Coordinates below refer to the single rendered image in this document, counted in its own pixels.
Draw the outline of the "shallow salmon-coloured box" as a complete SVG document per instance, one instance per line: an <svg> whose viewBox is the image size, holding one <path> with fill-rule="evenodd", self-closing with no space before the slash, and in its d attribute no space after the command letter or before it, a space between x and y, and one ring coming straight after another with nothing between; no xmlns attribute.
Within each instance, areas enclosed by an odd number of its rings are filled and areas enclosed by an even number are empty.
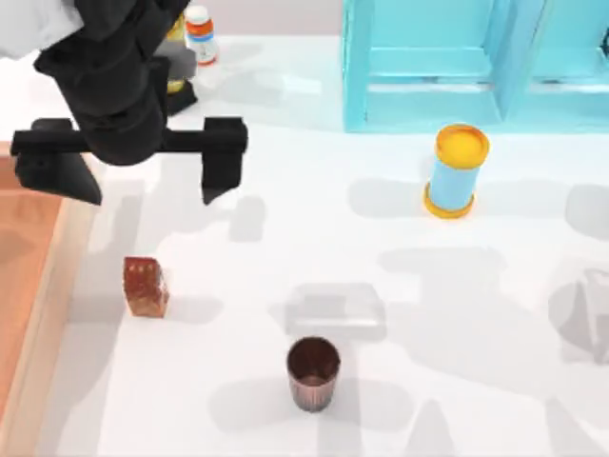
<svg viewBox="0 0 609 457"><path fill-rule="evenodd" d="M96 209L30 191L0 140L0 457L33 457Z"/></svg>

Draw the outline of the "gold trophy with black base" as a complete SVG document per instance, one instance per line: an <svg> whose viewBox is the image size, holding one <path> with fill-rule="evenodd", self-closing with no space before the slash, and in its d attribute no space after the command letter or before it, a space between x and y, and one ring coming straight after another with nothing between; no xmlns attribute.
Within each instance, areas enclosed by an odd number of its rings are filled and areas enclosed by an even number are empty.
<svg viewBox="0 0 609 457"><path fill-rule="evenodd" d="M168 58L167 112L176 115L198 101L191 79L196 74L197 61L193 50L187 46L185 18L180 15L163 42Z"/></svg>

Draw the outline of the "orange and white bottle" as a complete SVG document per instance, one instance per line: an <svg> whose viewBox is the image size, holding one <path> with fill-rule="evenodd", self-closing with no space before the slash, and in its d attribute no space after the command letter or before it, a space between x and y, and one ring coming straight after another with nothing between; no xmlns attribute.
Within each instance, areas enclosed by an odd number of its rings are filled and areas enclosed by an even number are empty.
<svg viewBox="0 0 609 457"><path fill-rule="evenodd" d="M188 6L184 11L187 46L194 51L200 67L212 65L218 56L214 24L204 6Z"/></svg>

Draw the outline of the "brown ribbed cup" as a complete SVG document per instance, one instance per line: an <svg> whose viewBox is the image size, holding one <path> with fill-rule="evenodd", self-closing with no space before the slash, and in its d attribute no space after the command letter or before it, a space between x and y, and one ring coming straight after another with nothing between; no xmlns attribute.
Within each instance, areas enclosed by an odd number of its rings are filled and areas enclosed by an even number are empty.
<svg viewBox="0 0 609 457"><path fill-rule="evenodd" d="M292 399L307 412L320 412L331 402L341 367L336 347L320 336L296 341L286 355Z"/></svg>

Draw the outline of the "light blue rack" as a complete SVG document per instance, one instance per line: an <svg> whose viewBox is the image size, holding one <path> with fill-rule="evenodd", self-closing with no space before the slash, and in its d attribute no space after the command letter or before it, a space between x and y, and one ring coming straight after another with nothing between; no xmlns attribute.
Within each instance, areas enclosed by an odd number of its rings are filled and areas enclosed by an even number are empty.
<svg viewBox="0 0 609 457"><path fill-rule="evenodd" d="M348 131L609 132L609 0L343 0Z"/></svg>

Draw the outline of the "blue can with yellow lid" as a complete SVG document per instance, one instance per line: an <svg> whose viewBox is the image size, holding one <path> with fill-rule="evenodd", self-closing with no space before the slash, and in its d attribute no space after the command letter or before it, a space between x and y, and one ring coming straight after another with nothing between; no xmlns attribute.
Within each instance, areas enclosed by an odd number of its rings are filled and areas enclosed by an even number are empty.
<svg viewBox="0 0 609 457"><path fill-rule="evenodd" d="M442 219L458 219L469 212L489 150L488 138L476 127L454 124L438 132L436 158L423 193L430 213Z"/></svg>

